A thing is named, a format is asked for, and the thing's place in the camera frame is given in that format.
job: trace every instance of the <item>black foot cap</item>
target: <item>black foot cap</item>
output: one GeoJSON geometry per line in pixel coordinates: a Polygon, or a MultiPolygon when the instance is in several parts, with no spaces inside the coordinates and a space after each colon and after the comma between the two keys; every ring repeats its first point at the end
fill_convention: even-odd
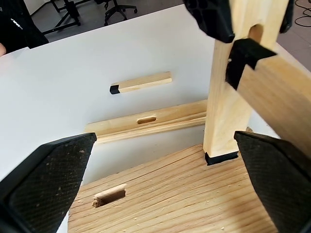
{"type": "Polygon", "coordinates": [[[205,160],[207,162],[207,166],[213,165],[213,164],[219,164],[224,161],[230,160],[230,159],[236,159],[238,157],[238,152],[232,152],[229,154],[220,155],[217,157],[210,158],[207,153],[205,153],[205,160]]]}

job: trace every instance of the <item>black cable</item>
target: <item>black cable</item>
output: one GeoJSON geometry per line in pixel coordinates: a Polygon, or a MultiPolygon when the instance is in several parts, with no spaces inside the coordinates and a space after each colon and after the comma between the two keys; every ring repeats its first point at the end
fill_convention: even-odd
{"type": "Polygon", "coordinates": [[[302,26],[302,27],[310,28],[311,25],[303,25],[303,24],[297,23],[297,20],[299,20],[299,19],[301,19],[301,18],[307,18],[307,17],[310,17],[310,18],[311,18],[311,8],[307,8],[307,7],[298,5],[298,4],[297,4],[298,1],[299,1],[299,0],[296,0],[296,1],[295,1],[295,5],[298,6],[298,7],[300,7],[300,8],[303,8],[303,9],[305,9],[305,10],[303,11],[304,16],[301,16],[301,17],[298,17],[297,19],[295,19],[295,24],[297,24],[297,25],[299,25],[299,26],[302,26]]]}

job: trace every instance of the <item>wooden block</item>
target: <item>wooden block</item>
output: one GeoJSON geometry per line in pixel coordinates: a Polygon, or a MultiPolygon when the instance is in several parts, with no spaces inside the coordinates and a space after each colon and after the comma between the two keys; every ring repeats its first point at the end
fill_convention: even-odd
{"type": "Polygon", "coordinates": [[[207,166],[202,145],[87,184],[69,211],[70,233],[276,233],[241,157],[207,166]],[[94,208],[93,196],[126,184],[94,208]]]}
{"type": "MultiPolygon", "coordinates": [[[[235,39],[251,37],[273,49],[288,0],[231,0],[235,39]]],[[[225,82],[232,44],[215,41],[204,135],[204,151],[216,157],[238,151],[235,131],[244,131],[252,109],[225,82]]]]}
{"type": "Polygon", "coordinates": [[[237,92],[284,140],[311,158],[311,74],[280,56],[245,66],[237,92]]]}
{"type": "Polygon", "coordinates": [[[85,132],[95,132],[97,143],[107,143],[203,125],[207,100],[163,108],[87,124],[85,132]]]}
{"type": "Polygon", "coordinates": [[[119,83],[114,83],[110,87],[111,94],[118,94],[128,91],[135,91],[142,88],[157,86],[172,82],[171,72],[163,72],[137,79],[131,79],[119,83]]]}

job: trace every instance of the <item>gray floor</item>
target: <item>gray floor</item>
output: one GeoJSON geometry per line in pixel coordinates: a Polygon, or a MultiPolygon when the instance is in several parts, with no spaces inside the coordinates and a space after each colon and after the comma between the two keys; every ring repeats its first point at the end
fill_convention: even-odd
{"type": "MultiPolygon", "coordinates": [[[[311,8],[308,0],[299,0],[299,5],[311,8]]],[[[294,20],[303,16],[304,9],[294,7],[294,20]]],[[[301,19],[299,23],[311,26],[311,17],[301,19]]],[[[278,43],[294,56],[301,64],[311,71],[311,27],[301,27],[293,22],[293,26],[285,34],[280,34],[278,43]]]]}
{"type": "MultiPolygon", "coordinates": [[[[59,6],[63,5],[62,0],[56,1],[59,6]]],[[[169,7],[183,4],[182,0],[118,0],[119,4],[135,5],[138,8],[138,14],[134,14],[133,10],[127,10],[126,15],[129,19],[146,15],[155,11],[160,11],[169,7]]],[[[298,4],[305,7],[311,7],[308,0],[299,0],[298,4]]],[[[60,32],[54,32],[46,35],[47,39],[52,42],[60,40],[72,35],[87,32],[104,26],[104,13],[106,12],[104,4],[97,5],[94,1],[90,1],[79,5],[80,27],[73,26],[60,32]]],[[[304,9],[295,6],[294,19],[303,16],[304,9]]],[[[41,31],[51,29],[58,23],[64,12],[60,14],[55,11],[52,4],[48,3],[34,16],[33,20],[41,31]]],[[[119,13],[115,13],[109,23],[118,23],[123,20],[119,13]]],[[[311,25],[311,17],[302,19],[300,23],[311,25]]],[[[299,62],[307,69],[311,70],[311,27],[301,27],[293,23],[292,28],[285,34],[280,34],[278,43],[290,52],[299,62]]]]}
{"type": "MultiPolygon", "coordinates": [[[[59,7],[64,5],[62,0],[56,1],[59,7]]],[[[133,10],[126,10],[125,14],[128,19],[143,16],[152,12],[160,11],[166,8],[183,4],[182,0],[118,0],[120,5],[135,5],[138,9],[138,13],[134,14],[133,10]]],[[[110,2],[109,8],[113,6],[113,2],[110,2]]],[[[97,5],[94,1],[89,1],[84,4],[78,5],[78,11],[80,13],[81,26],[73,26],[62,31],[54,32],[46,35],[47,39],[52,42],[60,40],[72,35],[84,33],[96,28],[104,26],[104,14],[106,12],[104,3],[97,5]]],[[[51,3],[46,4],[42,9],[33,15],[33,21],[35,25],[41,30],[46,31],[53,28],[61,17],[65,14],[65,11],[57,13],[51,3]]],[[[115,13],[109,20],[109,24],[118,23],[123,21],[123,17],[120,13],[115,13]]]]}

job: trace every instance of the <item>office chair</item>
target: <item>office chair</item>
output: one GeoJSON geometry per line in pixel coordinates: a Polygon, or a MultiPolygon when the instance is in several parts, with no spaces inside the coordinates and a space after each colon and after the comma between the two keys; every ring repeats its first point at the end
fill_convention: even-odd
{"type": "Polygon", "coordinates": [[[124,21],[127,20],[127,17],[125,15],[125,11],[126,9],[134,9],[134,13],[137,14],[138,10],[136,6],[130,6],[130,5],[119,5],[117,3],[117,0],[95,0],[97,4],[101,4],[103,2],[106,2],[105,4],[105,9],[108,9],[109,6],[109,2],[113,1],[113,3],[115,4],[114,7],[112,7],[111,9],[109,9],[106,13],[105,13],[105,26],[108,25],[108,20],[110,19],[110,17],[112,17],[116,12],[119,12],[123,17],[124,17],[124,21]]]}

